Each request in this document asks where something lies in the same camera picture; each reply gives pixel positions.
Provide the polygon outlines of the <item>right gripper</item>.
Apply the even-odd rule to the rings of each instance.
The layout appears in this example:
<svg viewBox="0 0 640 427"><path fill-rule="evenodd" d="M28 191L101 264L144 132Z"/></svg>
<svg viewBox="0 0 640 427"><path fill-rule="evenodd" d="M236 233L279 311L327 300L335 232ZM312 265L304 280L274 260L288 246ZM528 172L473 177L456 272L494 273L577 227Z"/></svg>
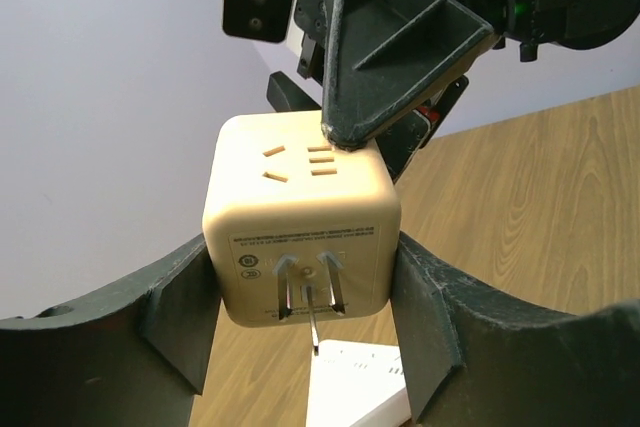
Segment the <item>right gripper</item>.
<svg viewBox="0 0 640 427"><path fill-rule="evenodd" d="M461 75L498 40L459 0L297 0L294 19L321 53L306 65L323 87L324 135L357 149L392 125L376 141L394 183L467 89ZM281 71L266 98L276 112L320 109Z"/></svg>

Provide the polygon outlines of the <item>white triangular power strip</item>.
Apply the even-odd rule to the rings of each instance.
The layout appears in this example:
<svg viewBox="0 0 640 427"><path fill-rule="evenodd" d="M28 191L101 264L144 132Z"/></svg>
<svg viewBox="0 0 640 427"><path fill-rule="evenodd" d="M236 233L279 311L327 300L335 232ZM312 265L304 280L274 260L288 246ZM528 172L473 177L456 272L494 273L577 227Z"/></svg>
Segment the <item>white triangular power strip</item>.
<svg viewBox="0 0 640 427"><path fill-rule="evenodd" d="M402 426L410 419L397 346L320 342L311 357L307 427Z"/></svg>

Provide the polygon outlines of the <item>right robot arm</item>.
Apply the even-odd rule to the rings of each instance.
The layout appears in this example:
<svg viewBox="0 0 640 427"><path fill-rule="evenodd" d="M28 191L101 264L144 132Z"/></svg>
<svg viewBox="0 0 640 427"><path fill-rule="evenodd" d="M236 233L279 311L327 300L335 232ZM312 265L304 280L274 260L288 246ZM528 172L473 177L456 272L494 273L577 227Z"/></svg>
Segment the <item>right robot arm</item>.
<svg viewBox="0 0 640 427"><path fill-rule="evenodd" d="M532 62L542 44L601 47L624 33L639 0L296 0L298 73L312 100L281 72L274 110L318 110L329 142L348 151L375 140L392 178L434 136L468 86L467 71L507 40Z"/></svg>

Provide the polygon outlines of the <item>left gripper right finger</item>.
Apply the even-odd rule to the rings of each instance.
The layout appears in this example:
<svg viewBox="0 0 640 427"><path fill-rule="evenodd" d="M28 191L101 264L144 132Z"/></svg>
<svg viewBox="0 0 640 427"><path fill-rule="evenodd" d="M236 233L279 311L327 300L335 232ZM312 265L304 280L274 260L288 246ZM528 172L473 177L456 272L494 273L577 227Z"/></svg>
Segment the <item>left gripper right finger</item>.
<svg viewBox="0 0 640 427"><path fill-rule="evenodd" d="M391 307L421 426L635 426L639 303L544 308L399 239Z"/></svg>

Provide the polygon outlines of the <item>beige cube socket adapter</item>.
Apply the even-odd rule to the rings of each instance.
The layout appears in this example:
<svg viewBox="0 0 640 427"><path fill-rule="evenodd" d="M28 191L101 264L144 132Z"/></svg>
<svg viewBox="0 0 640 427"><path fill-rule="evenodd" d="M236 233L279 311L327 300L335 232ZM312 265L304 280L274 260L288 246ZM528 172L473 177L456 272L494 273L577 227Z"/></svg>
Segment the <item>beige cube socket adapter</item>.
<svg viewBox="0 0 640 427"><path fill-rule="evenodd" d="M230 319L263 328L368 317L388 303L401 202L375 141L333 146L317 111L220 129L202 217Z"/></svg>

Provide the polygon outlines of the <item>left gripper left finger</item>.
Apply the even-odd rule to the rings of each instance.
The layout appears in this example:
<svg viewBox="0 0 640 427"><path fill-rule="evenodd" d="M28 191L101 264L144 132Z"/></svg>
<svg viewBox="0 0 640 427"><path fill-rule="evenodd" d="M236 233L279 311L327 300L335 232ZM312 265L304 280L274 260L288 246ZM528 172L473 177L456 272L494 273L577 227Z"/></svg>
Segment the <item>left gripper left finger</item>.
<svg viewBox="0 0 640 427"><path fill-rule="evenodd" d="M219 307L197 236L35 317L2 320L2 425L188 425Z"/></svg>

